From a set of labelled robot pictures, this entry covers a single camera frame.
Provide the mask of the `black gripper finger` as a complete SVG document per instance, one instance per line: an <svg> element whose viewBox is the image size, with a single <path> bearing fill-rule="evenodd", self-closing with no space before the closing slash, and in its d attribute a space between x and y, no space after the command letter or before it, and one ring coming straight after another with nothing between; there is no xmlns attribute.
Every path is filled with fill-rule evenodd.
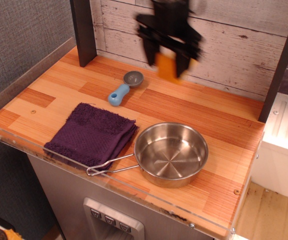
<svg viewBox="0 0 288 240"><path fill-rule="evenodd" d="M176 53L175 63L176 63L176 76L179 78L182 73L189 68L190 55L187 53Z"/></svg>
<svg viewBox="0 0 288 240"><path fill-rule="evenodd" d="M143 47L150 66L155 65L156 54L160 52L160 43L153 39L143 39Z"/></svg>

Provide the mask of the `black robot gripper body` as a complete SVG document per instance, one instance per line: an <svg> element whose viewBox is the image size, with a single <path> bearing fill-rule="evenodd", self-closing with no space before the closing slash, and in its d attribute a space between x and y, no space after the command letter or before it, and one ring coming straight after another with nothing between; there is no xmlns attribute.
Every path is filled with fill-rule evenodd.
<svg viewBox="0 0 288 240"><path fill-rule="evenodd" d="M187 53L197 59L202 36L188 23L188 0L154 0L154 14L136 15L138 36L159 41L160 46L175 53Z"/></svg>

